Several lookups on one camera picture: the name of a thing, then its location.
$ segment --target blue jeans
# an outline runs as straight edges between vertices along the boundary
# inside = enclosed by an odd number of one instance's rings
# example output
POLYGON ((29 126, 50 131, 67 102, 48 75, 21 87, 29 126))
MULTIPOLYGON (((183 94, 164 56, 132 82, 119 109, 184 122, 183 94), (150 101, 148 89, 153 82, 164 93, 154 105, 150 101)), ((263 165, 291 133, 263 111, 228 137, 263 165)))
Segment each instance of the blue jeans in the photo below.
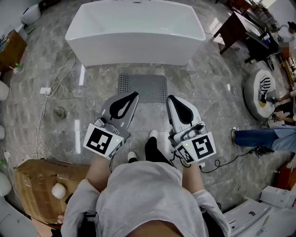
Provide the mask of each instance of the blue jeans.
POLYGON ((278 136, 273 129, 254 129, 235 131, 234 143, 239 146, 266 146, 272 149, 273 142, 278 139, 278 136))

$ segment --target gray shirt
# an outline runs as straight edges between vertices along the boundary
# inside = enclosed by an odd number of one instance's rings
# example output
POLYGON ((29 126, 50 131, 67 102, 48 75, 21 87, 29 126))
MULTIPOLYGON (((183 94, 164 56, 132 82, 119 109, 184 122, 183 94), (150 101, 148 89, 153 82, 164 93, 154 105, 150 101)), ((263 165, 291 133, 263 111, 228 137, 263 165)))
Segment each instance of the gray shirt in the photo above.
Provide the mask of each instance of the gray shirt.
POLYGON ((207 237, 202 207, 229 237, 230 226, 214 198, 205 190, 191 194, 181 183, 179 170, 149 161, 118 166, 102 193, 83 180, 68 203, 62 236, 77 236, 83 213, 96 210, 97 229, 103 237, 127 236, 150 220, 171 222, 185 237, 207 237))

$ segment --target white sneaker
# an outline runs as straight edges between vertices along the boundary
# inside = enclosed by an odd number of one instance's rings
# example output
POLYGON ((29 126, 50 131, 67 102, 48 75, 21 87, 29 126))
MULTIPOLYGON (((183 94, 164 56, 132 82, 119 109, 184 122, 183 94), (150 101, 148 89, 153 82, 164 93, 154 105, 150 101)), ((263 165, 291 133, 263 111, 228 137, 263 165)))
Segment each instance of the white sneaker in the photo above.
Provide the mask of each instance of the white sneaker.
POLYGON ((151 137, 155 137, 157 140, 158 139, 158 131, 153 129, 149 134, 149 138, 151 138, 151 137))
POLYGON ((136 158, 136 159, 137 159, 137 155, 136 155, 136 153, 133 152, 133 151, 130 151, 130 152, 128 153, 128 161, 129 161, 131 158, 136 158))

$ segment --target cardboard box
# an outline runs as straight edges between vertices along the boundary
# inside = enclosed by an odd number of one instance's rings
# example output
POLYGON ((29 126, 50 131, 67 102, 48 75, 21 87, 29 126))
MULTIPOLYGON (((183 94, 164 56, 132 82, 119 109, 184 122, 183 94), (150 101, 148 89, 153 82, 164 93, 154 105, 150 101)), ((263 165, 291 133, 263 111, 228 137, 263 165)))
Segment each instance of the cardboard box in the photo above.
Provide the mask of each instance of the cardboard box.
POLYGON ((66 200, 74 193, 88 172, 88 165, 28 160, 14 172, 15 186, 25 212, 46 224, 57 224, 57 217, 66 210, 66 200), (67 189, 66 196, 58 200, 51 189, 61 183, 67 189))
POLYGON ((296 193, 276 187, 263 189, 260 200, 281 208, 296 208, 296 193))
POLYGON ((15 63, 19 63, 27 46, 15 30, 8 34, 4 44, 4 48, 0 51, 0 72, 9 71, 10 67, 15 68, 15 63))

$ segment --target jeans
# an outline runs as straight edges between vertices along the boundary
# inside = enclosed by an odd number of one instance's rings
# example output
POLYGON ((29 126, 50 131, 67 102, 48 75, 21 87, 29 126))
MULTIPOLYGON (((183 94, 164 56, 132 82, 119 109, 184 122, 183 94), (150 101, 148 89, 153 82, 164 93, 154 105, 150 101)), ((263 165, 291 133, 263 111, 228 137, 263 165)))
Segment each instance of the jeans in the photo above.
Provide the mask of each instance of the jeans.
MULTIPOLYGON (((157 140, 154 137, 149 138, 145 145, 146 161, 164 162, 172 166, 172 164, 164 157, 164 155, 157 149, 157 140)), ((131 158, 129 163, 138 161, 136 158, 131 158)))
POLYGON ((254 129, 235 131, 234 143, 239 146, 255 147, 266 146, 272 149, 273 142, 278 136, 273 129, 254 129))

